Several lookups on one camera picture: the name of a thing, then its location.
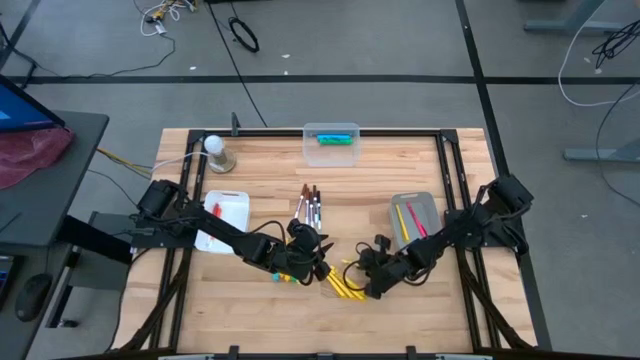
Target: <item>wooden table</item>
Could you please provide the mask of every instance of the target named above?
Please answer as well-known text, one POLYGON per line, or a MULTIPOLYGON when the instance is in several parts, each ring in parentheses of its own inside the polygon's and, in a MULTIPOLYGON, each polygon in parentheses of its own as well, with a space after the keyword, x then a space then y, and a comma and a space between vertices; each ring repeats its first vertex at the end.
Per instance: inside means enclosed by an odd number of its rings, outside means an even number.
MULTIPOLYGON (((156 161, 183 155, 187 133, 188 129, 165 129, 156 161)), ((458 135, 470 192, 475 197, 478 187, 495 177, 484 132, 458 129, 458 135)), ((207 169, 203 196, 214 189, 247 192, 251 198, 250 228, 272 219, 286 225, 302 184, 318 185, 323 233, 335 243, 327 261, 342 269, 341 259, 356 257, 357 242, 372 244, 376 234, 392 236, 388 208, 393 194, 429 191, 438 212, 446 209, 434 140, 361 140, 362 155, 355 167, 310 168, 303 158, 300 138, 227 138, 227 147, 236 152, 238 164, 225 175, 207 169)), ((448 159, 454 169, 450 153, 448 159)), ((164 166, 154 173, 154 179, 178 182, 180 168, 181 162, 164 166)), ((195 169, 192 165, 190 186, 195 169)), ((455 187, 454 192, 461 208, 459 189, 455 187)), ((276 227, 267 227, 264 232, 279 236, 276 227)), ((155 305, 164 252, 149 251, 131 269, 116 347, 131 337, 155 305)), ((484 249, 483 255, 495 304, 526 341, 535 343, 516 259, 504 248, 484 249)), ((364 275, 358 271, 351 277, 364 283, 364 275)), ((476 309, 483 344, 488 346, 483 311, 479 305, 476 309)), ((167 314, 165 319, 171 319, 170 311, 167 314)), ((169 322, 164 324, 165 339, 169 322)), ((415 345, 418 352, 469 352, 472 348, 455 252, 445 252, 425 285, 399 284, 382 300, 361 302, 338 298, 327 281, 316 281, 309 287, 274 283, 270 274, 235 256, 195 251, 178 351, 226 353, 230 345, 239 345, 242 353, 402 353, 407 345, 415 345)))

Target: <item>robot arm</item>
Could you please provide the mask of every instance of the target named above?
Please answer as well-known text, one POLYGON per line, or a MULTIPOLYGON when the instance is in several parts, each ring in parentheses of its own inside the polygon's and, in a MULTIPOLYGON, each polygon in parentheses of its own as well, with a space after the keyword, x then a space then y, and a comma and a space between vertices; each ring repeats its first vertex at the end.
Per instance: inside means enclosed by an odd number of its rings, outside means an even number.
POLYGON ((399 282, 416 285, 413 281, 422 277, 426 281, 448 246, 475 247, 486 236, 515 248, 519 254, 526 253, 526 241, 511 228, 510 222, 529 210, 532 200, 533 196, 518 179, 503 176, 482 187, 473 206, 462 212, 453 223, 433 236, 413 241, 395 254, 387 253, 391 245, 389 239, 376 236, 375 243, 380 249, 369 247, 362 250, 355 263, 369 277, 365 293, 380 299, 382 294, 399 282), (489 200, 481 204, 487 192, 489 200))
POLYGON ((138 210, 138 227, 152 227, 190 239, 202 230, 233 248, 245 263, 270 273, 291 275, 303 285, 311 283, 312 279, 304 281, 310 273, 322 281, 331 270, 324 257, 333 244, 321 245, 328 236, 319 235, 297 219, 287 227, 293 238, 289 244, 268 234, 245 233, 206 211, 198 201, 188 199, 180 185, 168 180, 153 181, 138 203, 138 210))

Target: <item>white object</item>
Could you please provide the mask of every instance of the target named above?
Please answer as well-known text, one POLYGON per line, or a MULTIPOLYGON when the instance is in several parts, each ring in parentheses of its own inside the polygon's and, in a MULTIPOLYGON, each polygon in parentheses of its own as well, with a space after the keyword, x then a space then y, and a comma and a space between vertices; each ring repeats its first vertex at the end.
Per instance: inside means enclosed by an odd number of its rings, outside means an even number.
POLYGON ((211 135, 204 139, 204 148, 209 154, 220 155, 224 150, 224 141, 220 136, 211 135))
MULTIPOLYGON (((247 231, 249 226, 249 195, 238 191, 209 191, 204 199, 204 208, 213 213, 218 204, 221 209, 220 218, 236 229, 247 231)), ((233 254, 231 246, 198 231, 195 242, 196 249, 217 254, 233 254)))
MULTIPOLYGON (((564 96, 564 98, 568 102, 572 103, 575 106, 592 107, 592 106, 602 106, 602 105, 609 105, 609 104, 615 103, 614 100, 601 101, 601 102, 592 103, 592 104, 583 104, 583 103, 579 103, 577 101, 573 101, 564 92, 564 88, 562 87, 562 79, 561 79, 562 78, 562 71, 564 70, 564 67, 567 65, 567 60, 569 60, 569 54, 571 54, 571 48, 573 47, 573 43, 576 42, 576 39, 578 38, 578 35, 580 35, 580 32, 582 31, 582 29, 584 29, 585 25, 587 25, 587 23, 589 21, 591 21, 591 18, 593 18, 593 16, 598 12, 598 10, 600 10, 600 8, 602 7, 603 4, 604 4, 604 2, 602 2, 602 4, 600 4, 600 6, 598 6, 598 8, 593 12, 593 14, 591 14, 591 16, 587 19, 587 21, 585 21, 584 24, 582 24, 582 26, 580 26, 578 31, 576 31, 576 34, 573 36, 573 39, 571 40, 571 43, 569 43, 569 48, 567 48, 567 53, 564 56, 564 60, 562 61, 562 65, 560 66, 560 71, 558 71, 558 86, 560 87, 560 92, 562 93, 562 96, 564 96)), ((633 94, 627 96, 626 98, 620 99, 619 102, 623 102, 623 101, 627 101, 629 99, 632 99, 632 98, 636 97, 638 94, 640 94, 640 91, 638 91, 636 93, 633 93, 633 94)))

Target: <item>metal stand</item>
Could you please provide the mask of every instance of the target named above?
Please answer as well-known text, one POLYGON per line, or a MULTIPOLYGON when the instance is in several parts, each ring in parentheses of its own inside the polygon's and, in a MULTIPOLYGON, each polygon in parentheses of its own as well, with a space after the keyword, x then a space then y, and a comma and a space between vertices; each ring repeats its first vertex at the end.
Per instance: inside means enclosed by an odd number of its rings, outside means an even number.
MULTIPOLYGON (((640 163, 640 139, 636 139, 619 149, 599 149, 600 161, 640 163)), ((565 149, 567 161, 598 161, 595 149, 565 149)))
MULTIPOLYGON (((524 24, 524 30, 575 34, 603 2, 604 0, 583 0, 573 14, 565 20, 529 20, 524 24)), ((589 21, 583 30, 614 32, 623 27, 624 25, 620 23, 589 21)))

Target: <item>yellow cable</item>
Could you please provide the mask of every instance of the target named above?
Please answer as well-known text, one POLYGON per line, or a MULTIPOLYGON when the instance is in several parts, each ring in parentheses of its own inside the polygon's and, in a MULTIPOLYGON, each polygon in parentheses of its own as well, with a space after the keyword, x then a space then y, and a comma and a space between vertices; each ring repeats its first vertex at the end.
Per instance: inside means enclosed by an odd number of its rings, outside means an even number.
POLYGON ((140 171, 142 173, 145 173, 147 175, 151 175, 151 171, 149 171, 148 169, 145 169, 143 167, 135 165, 132 162, 130 162, 130 161, 126 160, 126 159, 123 159, 123 158, 119 157, 118 155, 116 155, 114 153, 111 153, 111 152, 109 152, 109 151, 107 151, 105 149, 98 148, 98 152, 102 153, 106 157, 118 160, 119 162, 121 162, 123 164, 126 164, 126 165, 128 165, 128 166, 130 166, 130 167, 132 167, 132 168, 134 168, 134 169, 136 169, 136 170, 138 170, 138 171, 140 171))

